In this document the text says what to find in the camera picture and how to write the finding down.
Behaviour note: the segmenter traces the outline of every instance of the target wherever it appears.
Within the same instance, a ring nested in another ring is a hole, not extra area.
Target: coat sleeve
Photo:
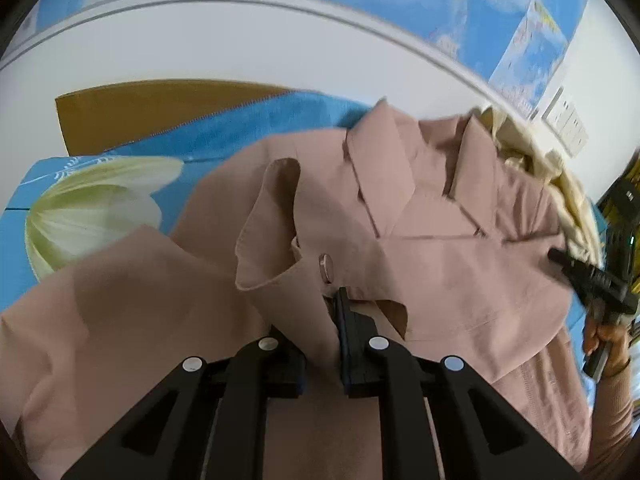
[[[631,366],[603,378],[596,389],[591,417],[589,459],[582,470],[586,480],[615,478],[612,474],[631,442]]]

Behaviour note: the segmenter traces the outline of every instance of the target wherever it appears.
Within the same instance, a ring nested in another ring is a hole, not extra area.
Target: white power strip
[[[580,153],[589,139],[575,105],[564,92],[563,87],[556,92],[551,104],[542,115],[542,120],[553,130],[572,157]]]

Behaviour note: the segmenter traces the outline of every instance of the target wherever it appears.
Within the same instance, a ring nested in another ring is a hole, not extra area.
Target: coat lapel
[[[497,153],[486,130],[471,117],[462,137],[449,197],[489,238],[501,239],[495,228]]]
[[[415,183],[386,101],[347,133],[347,149],[376,232],[388,237],[414,195]]]

